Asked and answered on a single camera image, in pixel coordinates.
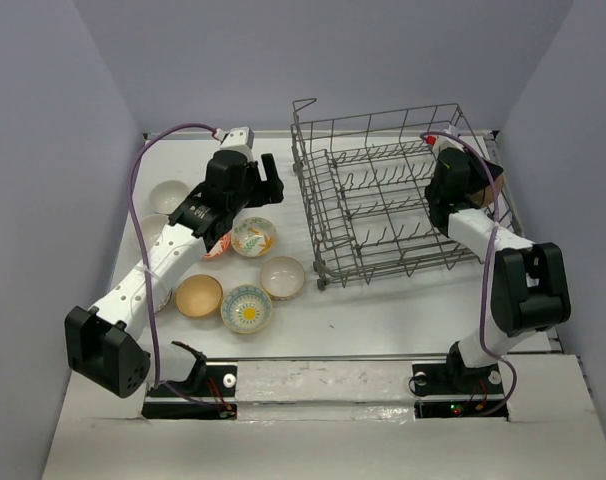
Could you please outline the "brown glazed bowl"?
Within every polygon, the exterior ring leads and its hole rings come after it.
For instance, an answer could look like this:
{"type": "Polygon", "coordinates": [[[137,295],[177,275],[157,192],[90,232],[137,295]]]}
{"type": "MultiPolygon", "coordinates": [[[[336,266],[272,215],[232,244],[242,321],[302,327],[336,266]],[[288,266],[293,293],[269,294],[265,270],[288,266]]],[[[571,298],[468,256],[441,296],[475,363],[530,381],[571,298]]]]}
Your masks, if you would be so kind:
{"type": "Polygon", "coordinates": [[[494,179],[494,186],[488,185],[484,189],[475,192],[470,196],[470,201],[478,208],[485,208],[492,205],[501,193],[504,186],[504,175],[500,174],[494,179]]]}

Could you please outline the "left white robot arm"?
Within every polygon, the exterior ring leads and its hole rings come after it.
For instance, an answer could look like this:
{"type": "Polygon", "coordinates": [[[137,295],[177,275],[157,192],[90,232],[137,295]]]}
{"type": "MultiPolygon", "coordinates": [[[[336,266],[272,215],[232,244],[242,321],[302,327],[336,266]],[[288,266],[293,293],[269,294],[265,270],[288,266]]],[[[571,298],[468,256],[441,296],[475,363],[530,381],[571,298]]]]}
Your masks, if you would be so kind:
{"type": "Polygon", "coordinates": [[[282,202],[283,182],[273,155],[259,161],[221,149],[206,165],[205,179],[169,215],[140,261],[89,308],[74,307],[64,320],[69,367],[95,384],[127,398],[143,384],[170,382],[192,395],[204,383],[205,356],[180,341],[142,345],[154,331],[155,307],[191,266],[231,231],[245,208],[282,202]]]}

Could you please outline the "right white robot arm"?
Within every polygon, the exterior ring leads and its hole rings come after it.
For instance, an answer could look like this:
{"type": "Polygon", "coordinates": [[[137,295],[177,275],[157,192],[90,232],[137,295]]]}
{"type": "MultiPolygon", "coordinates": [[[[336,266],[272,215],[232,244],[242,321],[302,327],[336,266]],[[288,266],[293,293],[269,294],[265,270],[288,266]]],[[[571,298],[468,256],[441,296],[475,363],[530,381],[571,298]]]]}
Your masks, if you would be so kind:
{"type": "Polygon", "coordinates": [[[521,341],[571,315],[560,247],[519,236],[486,212],[498,200],[502,175],[475,152],[446,146],[425,189],[432,225],[484,262],[479,325],[428,377],[456,392],[469,390],[521,341]]]}

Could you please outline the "small patterned bowl under arm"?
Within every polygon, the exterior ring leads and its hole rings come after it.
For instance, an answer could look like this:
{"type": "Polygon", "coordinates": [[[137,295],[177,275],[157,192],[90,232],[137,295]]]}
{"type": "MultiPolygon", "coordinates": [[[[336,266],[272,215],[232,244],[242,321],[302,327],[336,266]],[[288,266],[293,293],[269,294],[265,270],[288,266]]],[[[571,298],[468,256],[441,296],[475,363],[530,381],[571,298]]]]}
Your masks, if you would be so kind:
{"type": "Polygon", "coordinates": [[[161,312],[170,302],[173,296],[173,290],[170,289],[167,294],[163,298],[159,298],[153,301],[153,312],[154,314],[158,314],[161,312]]]}

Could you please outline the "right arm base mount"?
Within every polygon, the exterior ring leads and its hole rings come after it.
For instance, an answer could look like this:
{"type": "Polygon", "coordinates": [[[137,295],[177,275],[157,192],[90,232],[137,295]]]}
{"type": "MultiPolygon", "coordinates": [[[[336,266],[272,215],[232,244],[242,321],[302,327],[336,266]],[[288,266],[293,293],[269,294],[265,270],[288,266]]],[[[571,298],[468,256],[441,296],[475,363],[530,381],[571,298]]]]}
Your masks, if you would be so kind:
{"type": "Polygon", "coordinates": [[[497,364],[454,373],[444,362],[414,363],[408,388],[417,419],[509,418],[497,364]]]}

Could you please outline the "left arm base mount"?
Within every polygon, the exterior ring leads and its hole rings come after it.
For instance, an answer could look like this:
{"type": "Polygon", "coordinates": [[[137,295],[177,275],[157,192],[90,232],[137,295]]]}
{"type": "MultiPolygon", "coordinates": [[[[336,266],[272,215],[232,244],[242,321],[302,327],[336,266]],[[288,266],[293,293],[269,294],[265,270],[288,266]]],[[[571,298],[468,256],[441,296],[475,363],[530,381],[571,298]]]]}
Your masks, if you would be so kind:
{"type": "Polygon", "coordinates": [[[210,362],[200,351],[173,341],[168,353],[185,352],[193,360],[185,380],[163,380],[145,393],[141,415],[148,420],[235,420],[238,366],[210,362]]]}

